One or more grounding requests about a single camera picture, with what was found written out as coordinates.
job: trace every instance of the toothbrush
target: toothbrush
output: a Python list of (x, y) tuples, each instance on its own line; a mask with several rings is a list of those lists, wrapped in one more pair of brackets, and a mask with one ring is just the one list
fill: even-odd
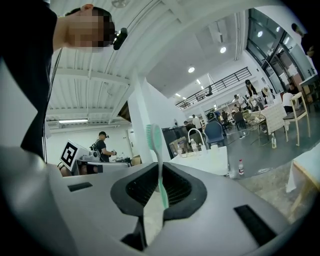
[(169, 207), (169, 202), (168, 202), (168, 196), (167, 192), (165, 190), (165, 187), (162, 183), (163, 176), (162, 176), (162, 171), (163, 171), (163, 164), (164, 161), (162, 159), (162, 136), (161, 136), (161, 129), (157, 124), (148, 124), (146, 126), (146, 139), (148, 141), (148, 146), (150, 150), (153, 150), (155, 152), (156, 158), (158, 160), (158, 186), (159, 186), (159, 191), (161, 194), (162, 198), (162, 203), (164, 208)]

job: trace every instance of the floor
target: floor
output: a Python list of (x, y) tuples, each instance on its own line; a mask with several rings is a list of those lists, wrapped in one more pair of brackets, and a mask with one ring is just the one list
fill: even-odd
[[(272, 149), (271, 143), (259, 147), (258, 131), (247, 131), (247, 135), (240, 138), (241, 133), (234, 127), (228, 131), (230, 135), (224, 139), (227, 146), (230, 177), (233, 179), (245, 179), (252, 177), (290, 162), (293, 158), (310, 150), (320, 141), (320, 113), (311, 111), (309, 114), (311, 138), (308, 138), (307, 122), (303, 118), (299, 121), (300, 146), (297, 147), (297, 130), (294, 122), (290, 123), (288, 142), (283, 128), (275, 131), (277, 148)], [(261, 145), (268, 142), (267, 136), (261, 134)], [(244, 174), (239, 175), (238, 165), (242, 159)]]

